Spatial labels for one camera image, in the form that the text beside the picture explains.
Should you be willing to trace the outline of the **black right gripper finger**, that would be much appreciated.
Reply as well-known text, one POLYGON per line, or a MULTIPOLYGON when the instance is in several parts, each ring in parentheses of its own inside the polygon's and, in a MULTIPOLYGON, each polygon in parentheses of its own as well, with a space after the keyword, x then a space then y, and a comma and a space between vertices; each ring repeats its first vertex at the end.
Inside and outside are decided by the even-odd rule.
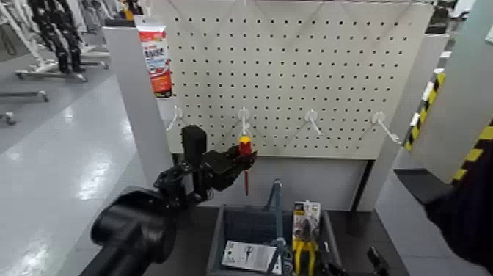
POLYGON ((324 276, 347 276, 346 270, 335 264, 330 255, 329 244, 326 241, 320 243, 321 274, 324 276))
POLYGON ((368 249, 367 257, 373 266, 374 275, 378 275, 378 276, 390 275, 390 267, 388 262, 375 247, 370 247, 368 249))

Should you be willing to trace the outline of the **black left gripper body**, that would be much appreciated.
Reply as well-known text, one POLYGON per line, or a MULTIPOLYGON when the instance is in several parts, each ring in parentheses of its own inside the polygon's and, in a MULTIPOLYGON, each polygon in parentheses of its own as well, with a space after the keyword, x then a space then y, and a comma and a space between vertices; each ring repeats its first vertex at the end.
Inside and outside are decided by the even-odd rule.
POLYGON ((211 190, 222 191, 233 185, 239 174, 235 159, 228 159, 226 151, 210 150, 198 165, 180 161, 159 173, 153 187, 169 206, 196 206, 209 199, 211 190))

